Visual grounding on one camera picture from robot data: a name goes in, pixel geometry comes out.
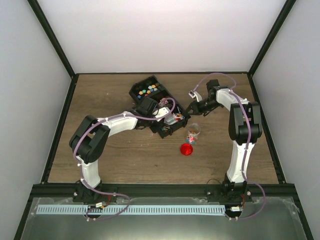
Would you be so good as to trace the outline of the clear plastic jar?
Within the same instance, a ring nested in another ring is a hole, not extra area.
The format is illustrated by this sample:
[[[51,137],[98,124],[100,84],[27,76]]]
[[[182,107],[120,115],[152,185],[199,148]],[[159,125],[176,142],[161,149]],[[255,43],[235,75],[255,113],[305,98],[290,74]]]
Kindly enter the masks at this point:
[[[187,126],[186,142],[190,145],[195,145],[201,133],[201,126],[198,123],[192,123]]]

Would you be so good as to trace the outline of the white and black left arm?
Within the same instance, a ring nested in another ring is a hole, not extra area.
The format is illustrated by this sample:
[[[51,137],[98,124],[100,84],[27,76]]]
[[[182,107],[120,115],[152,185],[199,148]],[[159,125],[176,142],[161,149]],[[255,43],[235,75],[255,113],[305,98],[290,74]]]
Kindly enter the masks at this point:
[[[124,131],[148,127],[173,112],[176,102],[172,97],[163,99],[165,104],[150,97],[143,98],[131,110],[120,114],[95,118],[87,115],[69,141],[73,158],[80,167],[80,182],[86,187],[84,195],[89,201],[97,202],[102,196],[98,160],[109,137]]]

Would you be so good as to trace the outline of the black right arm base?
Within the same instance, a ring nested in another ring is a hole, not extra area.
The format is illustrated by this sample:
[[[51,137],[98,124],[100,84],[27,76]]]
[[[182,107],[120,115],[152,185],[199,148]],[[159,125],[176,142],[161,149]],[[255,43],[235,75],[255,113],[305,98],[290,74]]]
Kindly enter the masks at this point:
[[[247,194],[247,182],[240,183],[231,182],[224,175],[222,182],[215,178],[211,178],[205,185],[205,193],[209,202],[219,202],[220,204],[239,204],[242,202],[250,202],[252,197]]]

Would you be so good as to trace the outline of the silver metal scoop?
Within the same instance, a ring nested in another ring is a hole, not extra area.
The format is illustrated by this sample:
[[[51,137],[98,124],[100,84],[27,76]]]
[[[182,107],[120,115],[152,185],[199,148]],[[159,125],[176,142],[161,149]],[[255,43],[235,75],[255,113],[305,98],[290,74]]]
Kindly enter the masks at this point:
[[[164,123],[166,124],[166,125],[174,125],[175,123],[177,122],[177,117],[176,117],[176,115],[173,113],[173,114],[170,114],[170,115],[168,115],[168,116],[166,116],[165,118],[164,118]]]

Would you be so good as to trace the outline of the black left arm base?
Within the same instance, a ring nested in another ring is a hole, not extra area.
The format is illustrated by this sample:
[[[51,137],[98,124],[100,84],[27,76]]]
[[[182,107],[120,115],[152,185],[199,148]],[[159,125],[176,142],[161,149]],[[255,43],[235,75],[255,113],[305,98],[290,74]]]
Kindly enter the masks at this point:
[[[100,182],[97,187],[95,188],[95,191],[85,187],[80,180],[78,180],[73,185],[73,201],[74,202],[82,202],[87,204],[95,204],[98,202],[115,202],[117,199],[116,196],[113,195],[105,195],[98,193],[105,192],[105,193],[117,193],[118,187],[113,184],[106,184]]]

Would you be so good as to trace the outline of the black candy tray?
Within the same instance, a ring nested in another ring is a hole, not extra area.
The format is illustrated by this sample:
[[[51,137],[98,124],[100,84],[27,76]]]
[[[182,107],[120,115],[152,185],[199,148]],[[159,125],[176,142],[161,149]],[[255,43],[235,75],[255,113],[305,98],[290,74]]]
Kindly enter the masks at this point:
[[[155,75],[134,83],[129,95],[135,103],[132,113],[147,118],[139,119],[136,128],[149,127],[161,138],[171,136],[175,131],[186,127],[191,118]]]

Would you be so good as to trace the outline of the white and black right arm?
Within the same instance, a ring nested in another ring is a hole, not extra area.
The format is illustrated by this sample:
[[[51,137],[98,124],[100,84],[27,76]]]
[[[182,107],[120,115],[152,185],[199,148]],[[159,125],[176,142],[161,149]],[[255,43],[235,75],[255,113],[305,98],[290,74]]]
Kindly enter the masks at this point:
[[[263,133],[261,107],[258,102],[241,98],[232,89],[221,86],[217,79],[208,81],[206,89],[207,98],[202,98],[196,89],[189,91],[193,101],[186,112],[205,117],[218,107],[229,111],[228,134],[232,140],[232,154],[222,183],[222,195],[232,202],[246,189],[250,155]]]

